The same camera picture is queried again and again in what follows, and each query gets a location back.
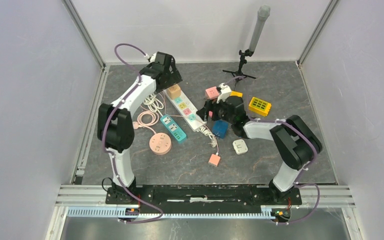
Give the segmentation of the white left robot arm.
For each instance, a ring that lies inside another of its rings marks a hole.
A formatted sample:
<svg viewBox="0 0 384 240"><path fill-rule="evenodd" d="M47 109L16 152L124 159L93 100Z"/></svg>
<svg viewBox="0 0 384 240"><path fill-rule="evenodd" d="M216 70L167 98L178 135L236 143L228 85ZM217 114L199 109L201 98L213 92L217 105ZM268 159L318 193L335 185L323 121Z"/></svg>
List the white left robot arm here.
<svg viewBox="0 0 384 240"><path fill-rule="evenodd" d="M110 104L98 109L97 137L110 157L112 183L107 190L111 201L133 203L137 198L135 175L131 167L130 147L135 130L132 115L151 94L157 94L182 81L175 58L163 52L152 55L132 85Z"/></svg>

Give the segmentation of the pink cube socket adapter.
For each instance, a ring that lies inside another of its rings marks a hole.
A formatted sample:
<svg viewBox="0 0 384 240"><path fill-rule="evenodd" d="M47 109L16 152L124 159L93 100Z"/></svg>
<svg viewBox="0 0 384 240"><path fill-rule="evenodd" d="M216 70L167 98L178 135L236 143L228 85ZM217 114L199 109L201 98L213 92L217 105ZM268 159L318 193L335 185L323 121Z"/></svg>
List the pink cube socket adapter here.
<svg viewBox="0 0 384 240"><path fill-rule="evenodd" d="M219 97L219 95L220 95L220 93L219 93L218 88L216 86L207 88L205 90L205 98L207 100L217 99Z"/></svg>

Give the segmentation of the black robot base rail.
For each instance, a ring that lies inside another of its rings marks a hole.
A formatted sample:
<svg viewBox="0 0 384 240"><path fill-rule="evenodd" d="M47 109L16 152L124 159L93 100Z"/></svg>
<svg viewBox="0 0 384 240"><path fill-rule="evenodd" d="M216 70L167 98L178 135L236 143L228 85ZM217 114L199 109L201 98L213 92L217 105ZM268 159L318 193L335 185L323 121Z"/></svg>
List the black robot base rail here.
<svg viewBox="0 0 384 240"><path fill-rule="evenodd" d="M105 187L108 205L138 205L140 214L252 214L262 206L301 205L296 187L280 192L269 185L198 184L132 185L124 190L113 184Z"/></svg>

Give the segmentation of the teal power strip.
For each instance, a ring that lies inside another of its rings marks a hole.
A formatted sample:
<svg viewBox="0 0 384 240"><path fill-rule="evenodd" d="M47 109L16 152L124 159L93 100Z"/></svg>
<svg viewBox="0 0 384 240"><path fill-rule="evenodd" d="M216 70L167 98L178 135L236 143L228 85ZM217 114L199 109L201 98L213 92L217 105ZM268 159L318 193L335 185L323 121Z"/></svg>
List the teal power strip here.
<svg viewBox="0 0 384 240"><path fill-rule="evenodd" d="M187 139L186 133L171 116L167 114L163 115L160 121L179 144L183 143Z"/></svg>

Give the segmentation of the white long power strip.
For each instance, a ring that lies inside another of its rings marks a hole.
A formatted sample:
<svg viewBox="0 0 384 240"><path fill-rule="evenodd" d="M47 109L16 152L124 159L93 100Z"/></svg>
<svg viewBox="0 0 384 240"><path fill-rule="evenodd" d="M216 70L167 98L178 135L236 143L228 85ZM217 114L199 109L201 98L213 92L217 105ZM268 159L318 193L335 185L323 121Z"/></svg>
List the white long power strip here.
<svg viewBox="0 0 384 240"><path fill-rule="evenodd" d="M173 104L174 108L178 111L179 115L184 118L186 123L192 129L192 131L200 132L205 128L204 125L207 122L202 120L197 115L197 111L198 111L197 108L192 103L192 101L185 95L183 91L181 91L180 97L174 100L171 100L168 97L168 100Z"/></svg>

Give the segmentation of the tan cube socket adapter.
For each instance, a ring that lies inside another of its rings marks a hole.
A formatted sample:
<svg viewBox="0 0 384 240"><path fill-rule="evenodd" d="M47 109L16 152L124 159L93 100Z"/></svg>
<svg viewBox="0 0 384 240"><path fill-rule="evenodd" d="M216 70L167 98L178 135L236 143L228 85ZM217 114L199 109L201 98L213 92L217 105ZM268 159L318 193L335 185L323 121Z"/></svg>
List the tan cube socket adapter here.
<svg viewBox="0 0 384 240"><path fill-rule="evenodd" d="M180 97L181 92L182 90L178 84L175 84L166 90L166 94L171 100L175 100L176 98Z"/></svg>

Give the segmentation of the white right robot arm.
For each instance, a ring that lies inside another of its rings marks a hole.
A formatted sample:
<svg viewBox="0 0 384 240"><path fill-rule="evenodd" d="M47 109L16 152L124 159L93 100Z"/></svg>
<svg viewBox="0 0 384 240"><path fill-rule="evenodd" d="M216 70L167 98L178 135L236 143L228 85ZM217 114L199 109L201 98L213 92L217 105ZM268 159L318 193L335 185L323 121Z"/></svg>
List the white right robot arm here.
<svg viewBox="0 0 384 240"><path fill-rule="evenodd" d="M238 96L229 96L225 100L206 100L196 114L202 120L228 122L234 134L240 138L274 142L283 161L269 183L268 196L275 204L282 204L289 198L289 190L295 186L303 169L323 149L321 141L298 115L276 120L252 118L247 115L244 101Z"/></svg>

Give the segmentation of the dark blue cube socket adapter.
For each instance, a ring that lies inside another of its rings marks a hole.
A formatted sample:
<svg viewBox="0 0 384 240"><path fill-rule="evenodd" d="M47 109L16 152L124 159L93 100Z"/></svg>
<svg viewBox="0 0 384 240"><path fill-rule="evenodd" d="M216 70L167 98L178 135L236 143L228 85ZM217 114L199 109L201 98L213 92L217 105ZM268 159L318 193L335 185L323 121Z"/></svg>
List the dark blue cube socket adapter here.
<svg viewBox="0 0 384 240"><path fill-rule="evenodd" d="M226 137L228 128L229 128L229 123L220 119L220 120L216 120L213 123L211 132L217 138L224 139Z"/></svg>

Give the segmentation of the light pink charger plug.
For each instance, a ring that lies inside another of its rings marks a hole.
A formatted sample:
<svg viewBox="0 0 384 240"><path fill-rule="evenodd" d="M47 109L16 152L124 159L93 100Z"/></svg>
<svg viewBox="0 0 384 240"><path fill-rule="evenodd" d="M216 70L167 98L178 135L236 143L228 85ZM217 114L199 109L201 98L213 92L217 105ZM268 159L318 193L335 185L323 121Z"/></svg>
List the light pink charger plug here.
<svg viewBox="0 0 384 240"><path fill-rule="evenodd" d="M208 163L212 166L217 167L220 163L221 157L217 154L212 154L208 160Z"/></svg>

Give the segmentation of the yellow cube socket adapter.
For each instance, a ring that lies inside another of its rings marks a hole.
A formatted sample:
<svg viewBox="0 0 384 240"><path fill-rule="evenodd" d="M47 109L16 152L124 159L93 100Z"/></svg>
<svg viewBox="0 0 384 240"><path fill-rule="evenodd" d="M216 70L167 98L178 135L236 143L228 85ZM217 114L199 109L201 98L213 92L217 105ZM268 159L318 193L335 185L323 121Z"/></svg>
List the yellow cube socket adapter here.
<svg viewBox="0 0 384 240"><path fill-rule="evenodd" d="M236 96L236 97L242 98L243 97L243 93L242 92L238 92L238 91L232 91L230 93L230 96Z"/></svg>

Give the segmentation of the white square plug adapter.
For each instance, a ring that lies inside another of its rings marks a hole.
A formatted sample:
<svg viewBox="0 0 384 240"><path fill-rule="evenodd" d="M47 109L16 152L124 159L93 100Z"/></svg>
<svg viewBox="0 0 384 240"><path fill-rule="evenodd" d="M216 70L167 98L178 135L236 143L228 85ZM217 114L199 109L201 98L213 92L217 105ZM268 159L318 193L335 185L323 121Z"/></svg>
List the white square plug adapter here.
<svg viewBox="0 0 384 240"><path fill-rule="evenodd" d="M237 155L242 155L248 152L248 147L243 139L234 140L232 146Z"/></svg>

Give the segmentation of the round pink socket hub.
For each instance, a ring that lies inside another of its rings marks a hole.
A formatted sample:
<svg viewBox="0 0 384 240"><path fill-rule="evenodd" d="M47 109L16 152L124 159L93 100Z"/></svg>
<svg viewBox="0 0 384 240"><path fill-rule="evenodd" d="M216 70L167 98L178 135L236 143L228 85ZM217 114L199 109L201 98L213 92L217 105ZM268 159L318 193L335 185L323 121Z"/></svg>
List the round pink socket hub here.
<svg viewBox="0 0 384 240"><path fill-rule="evenodd" d="M156 155L165 155L172 148L171 138L163 132L154 134L149 140L149 147Z"/></svg>

